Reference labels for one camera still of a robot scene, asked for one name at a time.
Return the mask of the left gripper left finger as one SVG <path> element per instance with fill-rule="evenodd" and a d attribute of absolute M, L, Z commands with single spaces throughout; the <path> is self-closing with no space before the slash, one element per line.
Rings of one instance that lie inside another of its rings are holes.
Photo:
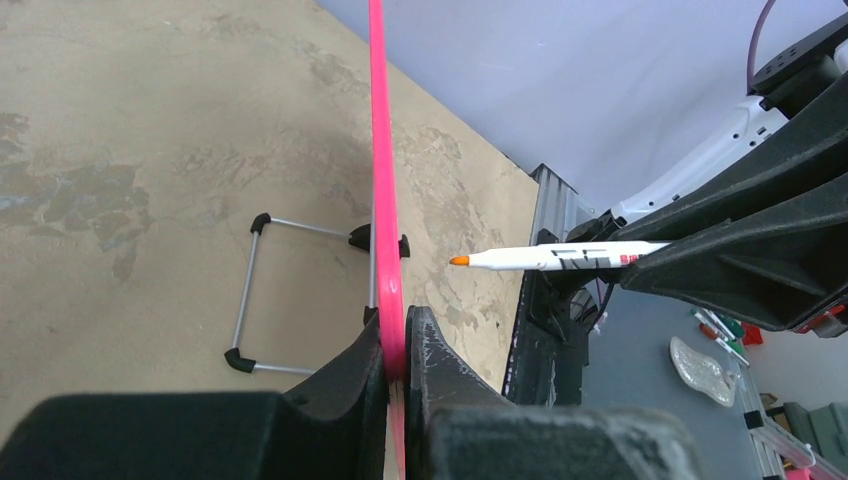
<path fill-rule="evenodd" d="M 372 315 L 287 392 L 85 394 L 43 401 L 1 450 L 5 479 L 378 479 L 387 391 Z"/>

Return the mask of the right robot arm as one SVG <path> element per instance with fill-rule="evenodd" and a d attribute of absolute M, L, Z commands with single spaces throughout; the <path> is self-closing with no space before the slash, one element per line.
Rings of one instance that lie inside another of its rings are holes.
<path fill-rule="evenodd" d="M 725 126 L 614 206 L 618 240 L 667 248 L 622 288 L 771 331 L 847 328 L 847 19 L 755 75 Z"/>

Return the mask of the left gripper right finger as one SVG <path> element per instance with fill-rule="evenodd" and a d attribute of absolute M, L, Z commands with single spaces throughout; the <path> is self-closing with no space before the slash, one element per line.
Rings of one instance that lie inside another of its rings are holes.
<path fill-rule="evenodd" d="M 431 308 L 406 319 L 409 479 L 703 479 L 692 437 L 645 409 L 516 405 L 445 340 Z"/>

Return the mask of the white marker pen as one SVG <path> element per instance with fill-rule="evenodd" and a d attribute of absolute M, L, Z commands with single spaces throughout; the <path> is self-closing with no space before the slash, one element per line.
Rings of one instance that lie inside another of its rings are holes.
<path fill-rule="evenodd" d="M 494 248 L 457 256 L 449 264 L 492 271 L 565 271 L 625 268 L 670 242 L 603 241 Z"/>

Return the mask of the pink framed whiteboard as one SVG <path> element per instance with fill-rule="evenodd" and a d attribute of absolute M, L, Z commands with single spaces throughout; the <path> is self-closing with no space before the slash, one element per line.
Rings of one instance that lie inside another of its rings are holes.
<path fill-rule="evenodd" d="M 389 386 L 388 418 L 398 476 L 406 477 L 404 386 L 407 370 L 405 310 L 400 261 L 395 164 L 385 46 L 383 4 L 368 2 L 374 219 L 371 253 L 376 261 L 376 300 L 385 377 Z"/>

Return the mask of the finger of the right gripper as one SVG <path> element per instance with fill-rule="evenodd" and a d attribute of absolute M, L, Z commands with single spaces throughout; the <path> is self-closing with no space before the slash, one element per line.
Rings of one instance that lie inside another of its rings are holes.
<path fill-rule="evenodd" d="M 847 77 L 842 76 L 741 160 L 680 200 L 616 232 L 675 241 L 806 193 L 847 172 Z"/>
<path fill-rule="evenodd" d="M 796 330 L 847 303 L 847 178 L 677 240 L 629 267 L 620 285 Z"/>

